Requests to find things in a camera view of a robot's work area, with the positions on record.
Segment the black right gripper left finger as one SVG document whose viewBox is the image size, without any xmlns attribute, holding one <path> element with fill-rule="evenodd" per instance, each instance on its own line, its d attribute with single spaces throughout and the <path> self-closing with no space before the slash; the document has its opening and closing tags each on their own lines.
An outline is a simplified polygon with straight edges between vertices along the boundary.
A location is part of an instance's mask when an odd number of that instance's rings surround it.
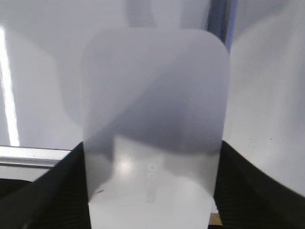
<svg viewBox="0 0 305 229">
<path fill-rule="evenodd" d="M 82 143 L 33 182 L 0 180 L 0 227 L 91 228 Z"/>
</svg>

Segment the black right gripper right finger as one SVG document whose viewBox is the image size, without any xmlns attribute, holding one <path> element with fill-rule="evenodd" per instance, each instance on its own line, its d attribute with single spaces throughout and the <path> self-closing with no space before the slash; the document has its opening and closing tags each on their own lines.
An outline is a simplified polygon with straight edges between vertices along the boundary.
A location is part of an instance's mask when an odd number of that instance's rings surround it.
<svg viewBox="0 0 305 229">
<path fill-rule="evenodd" d="M 303 229 L 305 198 L 223 141 L 214 200 L 226 229 Z"/>
</svg>

